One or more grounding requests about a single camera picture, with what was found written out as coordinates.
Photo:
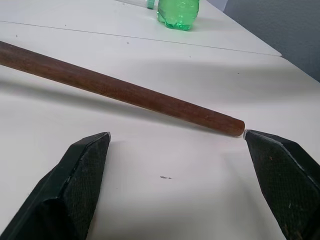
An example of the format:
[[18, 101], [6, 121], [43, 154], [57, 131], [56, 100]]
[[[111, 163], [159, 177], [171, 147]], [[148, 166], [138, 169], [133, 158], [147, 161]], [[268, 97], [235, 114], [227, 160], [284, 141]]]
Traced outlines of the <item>green plastic bottle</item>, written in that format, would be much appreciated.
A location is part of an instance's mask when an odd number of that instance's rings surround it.
[[200, 0], [159, 0], [157, 20], [169, 29], [189, 31], [199, 8]]

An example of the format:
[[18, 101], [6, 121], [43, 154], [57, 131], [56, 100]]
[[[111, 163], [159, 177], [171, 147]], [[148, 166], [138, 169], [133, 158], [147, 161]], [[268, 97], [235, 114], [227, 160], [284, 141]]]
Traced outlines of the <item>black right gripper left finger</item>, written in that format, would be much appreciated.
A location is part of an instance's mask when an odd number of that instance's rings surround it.
[[109, 132], [69, 146], [34, 187], [0, 240], [86, 240], [111, 141]]

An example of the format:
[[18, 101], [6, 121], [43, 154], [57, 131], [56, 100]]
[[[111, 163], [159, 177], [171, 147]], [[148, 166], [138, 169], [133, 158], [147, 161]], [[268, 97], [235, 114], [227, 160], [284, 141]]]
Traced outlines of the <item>brown wooden stick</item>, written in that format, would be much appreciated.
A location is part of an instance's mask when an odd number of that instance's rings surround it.
[[0, 65], [238, 137], [242, 120], [0, 41]]

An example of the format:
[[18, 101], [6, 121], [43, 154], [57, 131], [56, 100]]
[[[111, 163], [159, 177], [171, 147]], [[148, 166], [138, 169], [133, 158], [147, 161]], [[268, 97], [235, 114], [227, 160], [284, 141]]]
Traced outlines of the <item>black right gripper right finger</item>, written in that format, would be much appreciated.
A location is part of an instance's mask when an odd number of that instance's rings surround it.
[[320, 165], [296, 142], [243, 134], [261, 192], [286, 240], [320, 240]]

